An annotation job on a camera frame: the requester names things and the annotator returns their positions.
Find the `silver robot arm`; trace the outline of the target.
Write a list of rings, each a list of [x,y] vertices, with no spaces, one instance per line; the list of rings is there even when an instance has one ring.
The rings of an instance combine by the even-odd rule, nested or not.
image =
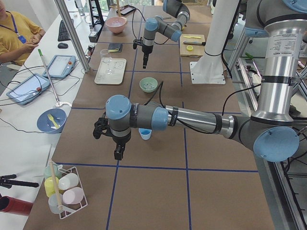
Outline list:
[[[159,103],[206,112],[211,115],[234,115],[241,118],[237,98],[232,95],[234,84],[193,84],[187,57],[180,57],[179,45],[158,34],[156,46],[147,69],[141,67],[141,51],[131,46],[125,58],[135,68],[128,72],[122,86],[108,86],[103,102],[122,94],[133,103],[156,108]],[[163,131],[155,130],[143,140],[132,129],[121,165],[152,168],[232,167],[252,168],[256,155],[234,139],[211,131],[190,129],[177,123]]]
[[[137,45],[142,47],[144,69],[147,67],[149,54],[153,51],[155,34],[159,32],[172,41],[177,42],[182,35],[183,26],[190,20],[189,9],[180,0],[165,0],[163,11],[176,18],[176,21],[167,23],[162,16],[148,18],[145,21],[143,37],[133,41],[134,49]]]

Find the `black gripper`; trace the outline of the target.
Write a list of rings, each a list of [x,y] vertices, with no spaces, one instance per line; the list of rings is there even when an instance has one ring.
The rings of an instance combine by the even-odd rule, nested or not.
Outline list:
[[[114,150],[114,158],[115,160],[122,160],[124,155],[124,150],[126,143],[130,141],[131,135],[126,135],[124,137],[112,137],[114,142],[116,143],[116,148]]]
[[[142,52],[143,52],[143,64],[142,67],[146,69],[149,55],[153,51],[153,46],[147,46],[147,45],[142,45]]]

